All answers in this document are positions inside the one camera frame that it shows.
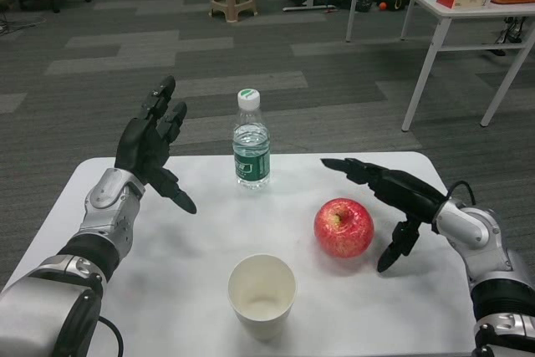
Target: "green bottle label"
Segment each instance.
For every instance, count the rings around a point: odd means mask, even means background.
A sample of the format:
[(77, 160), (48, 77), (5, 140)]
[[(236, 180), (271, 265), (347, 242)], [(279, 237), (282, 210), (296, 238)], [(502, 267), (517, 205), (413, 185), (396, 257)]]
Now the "green bottle label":
[(269, 174), (269, 151), (260, 156), (241, 156), (234, 154), (236, 174), (246, 181), (258, 181)]

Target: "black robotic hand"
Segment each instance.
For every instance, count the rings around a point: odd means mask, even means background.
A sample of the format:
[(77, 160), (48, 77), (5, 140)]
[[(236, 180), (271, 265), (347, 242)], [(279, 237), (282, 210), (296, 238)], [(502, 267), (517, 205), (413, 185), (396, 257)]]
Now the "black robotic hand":
[(418, 228), (422, 222), (432, 223), (435, 214), (448, 197), (434, 187), (405, 171), (391, 171), (382, 166), (364, 163), (356, 159), (322, 159), (329, 169), (342, 171), (348, 180), (368, 184), (375, 196), (404, 212), (407, 220), (399, 222), (392, 233), (392, 243), (383, 252), (377, 270), (384, 272), (400, 255), (408, 256), (418, 240)]
[(175, 79), (169, 76), (149, 93), (141, 112), (120, 137), (115, 167), (131, 172), (185, 211), (196, 213), (195, 203), (180, 189), (178, 178), (163, 167), (169, 159), (169, 145), (180, 134), (187, 113), (186, 104), (179, 102), (166, 114), (174, 90)]

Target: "white desk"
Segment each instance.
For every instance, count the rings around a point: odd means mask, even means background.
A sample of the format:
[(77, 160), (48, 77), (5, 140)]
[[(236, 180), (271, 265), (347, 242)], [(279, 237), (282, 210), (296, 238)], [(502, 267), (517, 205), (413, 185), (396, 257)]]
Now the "white desk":
[[(170, 158), (195, 216), (147, 188), (134, 246), (110, 281), (102, 315), (120, 328), (125, 355), (188, 357), (468, 356), (475, 323), (461, 258), (422, 225), (411, 255), (379, 275), (375, 266), (404, 216), (365, 186), (321, 164), (357, 157), (406, 170), (446, 192), (433, 165), (414, 152), (275, 155), (273, 181), (260, 192), (239, 187), (232, 156)], [(54, 255), (77, 231), (84, 198), (112, 158), (81, 164), (15, 269), (9, 283)], [(374, 218), (375, 237), (360, 258), (337, 261), (313, 235), (317, 210), (351, 197)], [(259, 343), (238, 323), (227, 280), (244, 257), (267, 252), (292, 267), (298, 295), (287, 328)], [(115, 355), (115, 338), (99, 325), (89, 355)]]
[[(354, 10), (357, 0), (352, 0), (351, 9)], [(407, 131), (410, 128), (410, 123), (416, 112), (416, 107), (420, 102), (420, 97), (425, 88), (425, 82), (431, 71), (435, 56), (438, 52), (450, 52), (450, 51), (462, 51), (462, 50), (484, 50), (484, 49), (520, 49), (517, 57), (514, 59), (511, 68), (507, 72), (505, 79), (503, 79), (500, 88), (498, 89), (494, 99), (492, 100), (485, 116), (481, 120), (481, 125), (487, 127), (491, 121), (492, 116), (496, 112), (498, 106), (502, 102), (503, 97), (509, 90), (511, 82), (515, 79), (518, 70), (522, 66), (522, 63), (526, 59), (527, 55), (531, 51), (533, 44), (535, 43), (535, 23), (532, 24), (529, 32), (524, 37), (522, 43), (505, 43), (505, 44), (488, 44), (488, 45), (466, 45), (466, 46), (444, 46), (444, 40), (450, 28), (452, 20), (458, 18), (496, 18), (496, 17), (522, 17), (535, 15), (535, 3), (528, 4), (511, 4), (511, 5), (499, 5), (491, 3), (488, 8), (474, 9), (474, 10), (452, 10), (438, 4), (436, 0), (410, 0), (409, 8), (405, 16), (405, 22), (401, 29), (401, 39), (405, 39), (407, 30), (410, 24), (410, 18), (415, 3), (420, 4), (428, 12), (435, 15), (438, 18), (438, 24), (436, 25), (435, 34), (431, 40), (431, 45), (425, 57), (424, 65), (422, 67), (420, 77), (416, 83), (415, 92), (410, 100), (409, 109), (405, 115), (405, 120), (401, 129)], [(355, 13), (349, 13), (348, 29), (346, 33), (346, 41), (351, 40), (351, 34), (354, 25)]]

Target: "robotic arm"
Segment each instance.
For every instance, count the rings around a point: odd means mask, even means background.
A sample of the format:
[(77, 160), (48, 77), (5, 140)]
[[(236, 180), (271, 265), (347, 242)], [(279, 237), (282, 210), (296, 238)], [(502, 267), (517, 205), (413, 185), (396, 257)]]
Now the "robotic arm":
[(357, 184), (367, 184), (382, 202), (407, 216), (392, 234), (392, 243), (379, 259), (384, 272), (401, 256), (408, 256), (418, 240), (420, 224), (446, 237), (461, 255), (476, 317), (475, 357), (535, 356), (535, 290), (527, 268), (514, 251), (502, 244), (497, 216), (491, 210), (467, 207), (442, 195), (404, 171), (356, 159), (323, 159)]
[(0, 357), (84, 357), (114, 270), (128, 255), (134, 220), (150, 184), (196, 213), (178, 179), (163, 165), (180, 133), (186, 104), (166, 115), (175, 80), (152, 90), (126, 126), (115, 167), (85, 198), (85, 216), (58, 255), (47, 258), (0, 295)]

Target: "white bottle cap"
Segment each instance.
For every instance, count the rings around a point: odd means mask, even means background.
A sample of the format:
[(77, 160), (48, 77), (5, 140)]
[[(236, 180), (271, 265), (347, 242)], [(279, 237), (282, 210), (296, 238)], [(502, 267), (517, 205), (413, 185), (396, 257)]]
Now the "white bottle cap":
[(237, 93), (237, 105), (242, 110), (252, 112), (260, 107), (260, 93), (255, 89), (242, 89)]

